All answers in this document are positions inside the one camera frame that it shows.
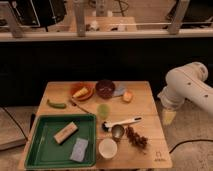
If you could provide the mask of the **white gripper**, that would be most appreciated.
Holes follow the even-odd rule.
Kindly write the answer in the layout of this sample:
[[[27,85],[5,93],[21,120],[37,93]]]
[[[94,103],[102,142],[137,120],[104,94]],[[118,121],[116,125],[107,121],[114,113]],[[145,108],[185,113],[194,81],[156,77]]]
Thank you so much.
[[[157,97],[166,108],[162,110],[162,122],[164,125],[170,125],[176,116],[174,110],[183,105],[183,97],[169,87],[164,87]]]

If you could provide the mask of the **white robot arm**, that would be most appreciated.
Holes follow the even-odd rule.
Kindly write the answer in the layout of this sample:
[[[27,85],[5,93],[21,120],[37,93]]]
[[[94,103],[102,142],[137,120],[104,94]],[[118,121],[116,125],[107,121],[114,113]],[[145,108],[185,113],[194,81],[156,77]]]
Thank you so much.
[[[173,68],[166,74],[166,86],[157,95],[163,106],[164,125],[172,123],[186,99],[213,115],[213,88],[205,83],[207,78],[208,69],[200,62]]]

